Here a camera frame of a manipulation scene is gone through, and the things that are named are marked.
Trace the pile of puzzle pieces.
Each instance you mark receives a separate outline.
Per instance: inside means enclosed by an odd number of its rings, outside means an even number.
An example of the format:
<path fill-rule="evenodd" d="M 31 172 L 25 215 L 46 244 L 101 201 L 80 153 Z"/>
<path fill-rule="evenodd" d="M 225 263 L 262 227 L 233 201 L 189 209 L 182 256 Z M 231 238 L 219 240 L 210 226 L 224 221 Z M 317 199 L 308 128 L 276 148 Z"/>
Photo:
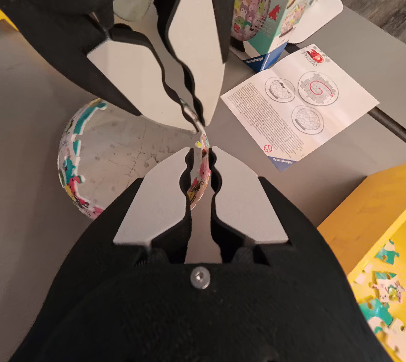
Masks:
<path fill-rule="evenodd" d="M 406 360 L 405 245 L 388 239 L 349 276 L 359 308 L 393 361 Z"/>

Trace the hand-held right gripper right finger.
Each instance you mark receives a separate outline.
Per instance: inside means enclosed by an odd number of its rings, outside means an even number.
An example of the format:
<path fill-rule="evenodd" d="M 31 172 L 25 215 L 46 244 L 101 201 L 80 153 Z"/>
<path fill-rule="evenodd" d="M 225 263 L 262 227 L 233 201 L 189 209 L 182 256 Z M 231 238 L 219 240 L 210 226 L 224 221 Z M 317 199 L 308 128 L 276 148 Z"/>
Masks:
<path fill-rule="evenodd" d="M 246 244 L 287 243 L 287 233 L 259 176 L 219 147 L 214 146 L 211 152 L 213 220 Z"/>

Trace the white instruction leaflet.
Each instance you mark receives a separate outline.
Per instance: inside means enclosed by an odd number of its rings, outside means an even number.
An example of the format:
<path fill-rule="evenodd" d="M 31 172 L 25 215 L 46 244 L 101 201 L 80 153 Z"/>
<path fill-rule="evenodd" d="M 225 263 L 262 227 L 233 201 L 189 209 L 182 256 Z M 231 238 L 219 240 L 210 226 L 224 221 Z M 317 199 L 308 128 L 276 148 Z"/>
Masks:
<path fill-rule="evenodd" d="M 379 104 L 314 43 L 251 76 L 221 99 L 279 171 Z"/>

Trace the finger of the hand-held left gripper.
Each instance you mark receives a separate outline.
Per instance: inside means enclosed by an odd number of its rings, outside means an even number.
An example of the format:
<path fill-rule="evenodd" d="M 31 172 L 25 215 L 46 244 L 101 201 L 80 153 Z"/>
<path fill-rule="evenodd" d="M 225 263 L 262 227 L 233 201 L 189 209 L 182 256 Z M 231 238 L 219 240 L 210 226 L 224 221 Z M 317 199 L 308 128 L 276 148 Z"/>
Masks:
<path fill-rule="evenodd" d="M 87 58 L 141 116 L 162 126 L 203 131 L 196 113 L 166 83 L 165 67 L 144 34 L 115 24 Z"/>
<path fill-rule="evenodd" d="M 158 33 L 183 71 L 183 84 L 203 126 L 220 97 L 225 63 L 212 0 L 154 0 Z"/>

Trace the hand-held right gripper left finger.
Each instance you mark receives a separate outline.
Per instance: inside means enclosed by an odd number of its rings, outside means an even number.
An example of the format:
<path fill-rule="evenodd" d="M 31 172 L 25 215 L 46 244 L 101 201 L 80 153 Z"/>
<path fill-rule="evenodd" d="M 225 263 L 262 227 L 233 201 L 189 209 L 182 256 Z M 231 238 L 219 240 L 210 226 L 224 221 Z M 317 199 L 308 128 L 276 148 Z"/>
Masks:
<path fill-rule="evenodd" d="M 157 164 L 143 178 L 113 239 L 115 245 L 145 248 L 161 245 L 166 250 L 182 246 L 170 229 L 181 227 L 190 216 L 188 189 L 194 165 L 193 148 L 185 147 Z"/>

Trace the colourful puzzle ball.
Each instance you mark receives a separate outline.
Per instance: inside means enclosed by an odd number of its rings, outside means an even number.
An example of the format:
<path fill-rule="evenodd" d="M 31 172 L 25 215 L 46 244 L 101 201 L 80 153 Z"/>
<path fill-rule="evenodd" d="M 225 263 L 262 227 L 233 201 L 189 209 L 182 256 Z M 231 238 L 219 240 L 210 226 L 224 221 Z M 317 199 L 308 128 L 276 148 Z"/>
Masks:
<path fill-rule="evenodd" d="M 135 180 L 184 147 L 194 149 L 188 190 L 193 208 L 211 175 L 205 131 L 159 125 L 96 98 L 74 114 L 62 134 L 59 180 L 79 211 L 95 220 Z"/>

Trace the white stand foot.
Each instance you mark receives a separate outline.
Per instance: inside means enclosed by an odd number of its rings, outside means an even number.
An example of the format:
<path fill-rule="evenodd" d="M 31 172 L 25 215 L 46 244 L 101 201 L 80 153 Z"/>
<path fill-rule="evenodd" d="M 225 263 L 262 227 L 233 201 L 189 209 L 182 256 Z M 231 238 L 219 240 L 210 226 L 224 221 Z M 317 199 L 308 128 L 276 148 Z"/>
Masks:
<path fill-rule="evenodd" d="M 328 24 L 343 11 L 341 0 L 319 0 L 306 9 L 289 39 L 290 44 L 300 44 Z"/>

